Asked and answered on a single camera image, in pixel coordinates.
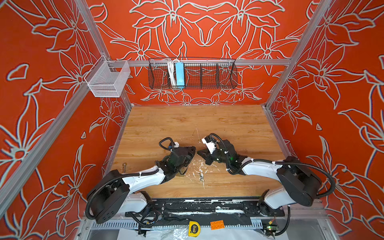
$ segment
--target floral wallpaper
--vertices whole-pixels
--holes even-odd
[[[271,108],[292,155],[335,178],[342,239],[384,238],[383,28],[382,1],[333,1]]]
[[[87,0],[115,60],[156,57],[287,59],[319,0]],[[238,68],[235,89],[152,90],[145,67],[132,69],[125,90],[132,103],[261,104],[283,66]]]
[[[100,54],[73,0],[3,1],[0,17],[1,187]],[[126,114],[121,98],[89,92],[0,219],[0,239],[72,239]]]

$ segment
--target black mesh basket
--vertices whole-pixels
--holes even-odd
[[[168,60],[176,58],[149,59],[148,81],[151,89],[229,89],[237,87],[235,59],[188,58],[184,63],[184,85],[173,86],[168,73]]]

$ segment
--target orange building block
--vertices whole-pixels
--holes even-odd
[[[223,220],[211,222],[211,230],[222,229],[222,228],[225,228]]]

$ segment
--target white power cord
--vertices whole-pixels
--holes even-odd
[[[167,61],[168,73],[169,73],[170,83],[171,83],[172,86],[176,86],[177,85],[175,77],[174,77],[174,71],[175,71],[174,63],[175,62],[180,62],[180,61],[178,59],[175,59],[173,61],[171,59],[169,59]]]

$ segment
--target white mesh basket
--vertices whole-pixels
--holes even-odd
[[[131,69],[125,61],[120,72],[111,72],[104,56],[97,61],[85,77],[89,89],[95,97],[117,98],[127,82]]]

